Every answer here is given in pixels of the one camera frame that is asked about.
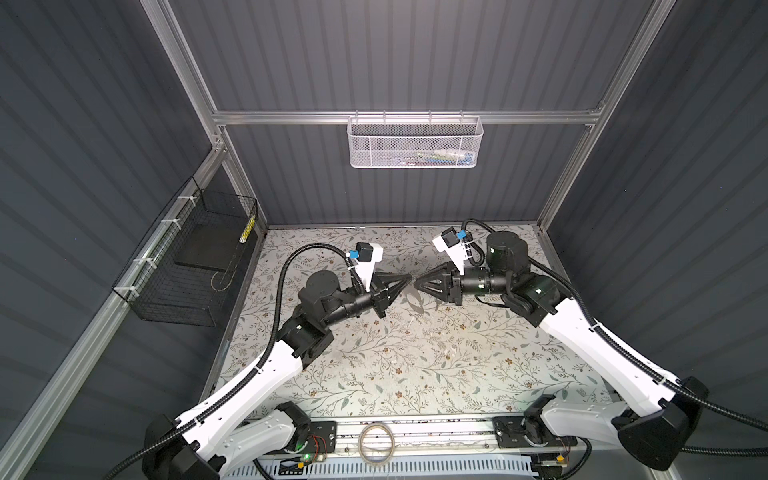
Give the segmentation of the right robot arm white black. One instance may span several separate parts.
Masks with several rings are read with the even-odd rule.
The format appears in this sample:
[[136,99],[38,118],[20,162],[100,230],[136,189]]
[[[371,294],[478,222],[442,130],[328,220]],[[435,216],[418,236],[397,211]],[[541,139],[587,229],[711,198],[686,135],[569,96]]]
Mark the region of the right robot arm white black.
[[580,437],[620,445],[654,470],[672,465],[698,424],[702,408],[692,397],[707,395],[701,382],[679,379],[589,318],[573,288],[533,260],[517,234],[490,233],[481,265],[470,260],[472,241],[464,230],[449,228],[432,243],[449,259],[416,279],[419,291],[455,305],[468,295],[499,295],[501,307],[560,341],[618,392],[619,400],[605,405],[541,395],[518,428],[531,445]]

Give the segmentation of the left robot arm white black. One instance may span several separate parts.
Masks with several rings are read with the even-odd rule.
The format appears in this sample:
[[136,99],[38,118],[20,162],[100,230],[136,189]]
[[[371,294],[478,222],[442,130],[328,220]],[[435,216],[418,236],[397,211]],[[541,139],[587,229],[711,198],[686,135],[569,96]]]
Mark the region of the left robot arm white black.
[[309,441],[311,420],[295,403],[283,402],[257,421],[247,417],[327,349],[333,340],[331,325],[369,310],[384,317],[411,280],[409,274],[376,272],[369,289],[357,291],[341,288],[329,270],[312,274],[271,351],[177,419],[162,416],[147,428],[145,443],[151,445],[187,422],[193,424],[143,458],[145,477],[222,479],[265,454],[302,449]]

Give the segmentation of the items in white basket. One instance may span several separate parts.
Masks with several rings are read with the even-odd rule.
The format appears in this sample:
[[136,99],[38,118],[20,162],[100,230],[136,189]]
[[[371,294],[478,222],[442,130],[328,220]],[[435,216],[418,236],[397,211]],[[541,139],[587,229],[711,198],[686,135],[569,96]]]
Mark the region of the items in white basket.
[[391,159],[394,165],[409,167],[467,167],[476,165],[476,153],[464,149],[438,149],[404,152]]

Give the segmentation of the yellow marker in black basket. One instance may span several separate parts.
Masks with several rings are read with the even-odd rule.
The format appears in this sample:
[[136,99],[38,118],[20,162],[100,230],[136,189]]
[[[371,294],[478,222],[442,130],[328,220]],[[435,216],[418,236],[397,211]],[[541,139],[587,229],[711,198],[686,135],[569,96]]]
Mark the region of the yellow marker in black basket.
[[256,217],[254,215],[250,216],[244,229],[242,230],[239,236],[240,244],[245,244],[248,241],[248,238],[254,228],[255,223],[256,223]]

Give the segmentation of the tape roll clear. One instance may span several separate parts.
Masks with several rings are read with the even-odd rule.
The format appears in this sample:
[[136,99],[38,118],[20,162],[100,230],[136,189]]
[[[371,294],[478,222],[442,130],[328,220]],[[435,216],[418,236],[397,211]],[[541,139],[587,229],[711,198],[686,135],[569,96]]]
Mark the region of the tape roll clear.
[[363,427],[357,438],[361,460],[374,467],[390,463],[394,457],[396,441],[389,425],[376,422]]

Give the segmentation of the black pad in basket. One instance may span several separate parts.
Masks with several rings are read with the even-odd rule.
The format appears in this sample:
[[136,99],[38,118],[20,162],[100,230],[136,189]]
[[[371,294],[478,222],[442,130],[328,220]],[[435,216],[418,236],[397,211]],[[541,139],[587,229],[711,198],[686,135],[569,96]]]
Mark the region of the black pad in basket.
[[225,272],[236,266],[245,245],[235,229],[196,225],[174,257],[176,265]]

